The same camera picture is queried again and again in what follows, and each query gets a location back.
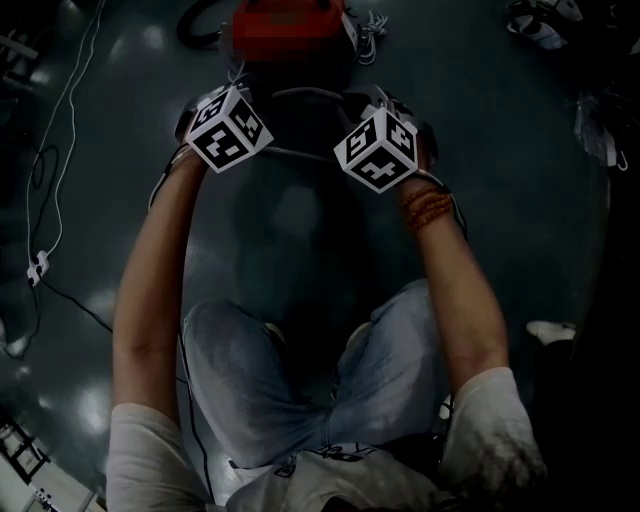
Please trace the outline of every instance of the jeans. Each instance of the jeans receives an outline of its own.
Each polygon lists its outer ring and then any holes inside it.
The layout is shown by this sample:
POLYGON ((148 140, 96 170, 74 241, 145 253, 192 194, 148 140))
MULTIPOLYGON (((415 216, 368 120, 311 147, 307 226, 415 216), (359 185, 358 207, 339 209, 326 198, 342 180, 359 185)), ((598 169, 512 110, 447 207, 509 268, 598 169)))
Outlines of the jeans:
POLYGON ((338 362, 334 404, 319 408, 291 385, 263 322, 228 302, 191 310, 184 339, 193 393, 238 467, 330 444, 380 446, 432 429, 449 391, 426 281, 376 309, 358 338, 338 362))

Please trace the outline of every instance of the gray floor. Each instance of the gray floor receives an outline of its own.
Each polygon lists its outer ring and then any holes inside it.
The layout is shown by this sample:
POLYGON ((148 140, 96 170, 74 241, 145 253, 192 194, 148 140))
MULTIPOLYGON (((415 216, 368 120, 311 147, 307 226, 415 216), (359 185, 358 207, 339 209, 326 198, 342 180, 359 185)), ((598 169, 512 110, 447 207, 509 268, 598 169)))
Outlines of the gray floor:
MULTIPOLYGON (((47 277, 109 322, 149 193, 176 147, 177 116, 226 75, 215 52, 176 40, 177 20, 191 3, 107 0, 95 59, 77 91, 78 141, 62 194, 64 238, 47 277)), ((529 400, 536 345, 523 324, 581 322, 604 237, 606 174, 573 139, 571 95, 543 55, 506 33, 503 0, 350 4, 390 17, 375 65, 356 68, 353 83, 383 86, 432 124, 441 151, 436 173, 464 208, 529 400)), ((43 133, 94 4, 78 5, 61 6, 58 37, 38 68, 42 84, 23 102, 17 127, 43 133)), ((234 6, 221 1, 209 12, 211 23, 234 6)), ((70 138, 65 103, 49 142, 64 153, 70 138)), ((11 177, 2 194, 0 315, 9 340, 33 322, 24 281, 27 162, 3 170, 11 177)), ((204 298, 233 300, 282 325, 300 368, 330 367, 366 312, 420 276, 393 195, 378 196, 353 180, 340 181, 344 188, 336 191, 336 172, 259 156, 209 175, 191 231, 183 311, 204 298)), ((36 250, 51 246, 56 225, 50 208, 36 250)), ((0 358, 0 398, 52 459, 93 486, 103 481, 107 453, 110 336, 72 304, 48 290, 38 293, 40 333, 24 362, 0 358)), ((178 393, 188 430, 182 385, 178 393)), ((201 417, 198 430, 224 501, 228 465, 201 417)), ((187 447, 202 472, 190 437, 187 447)))

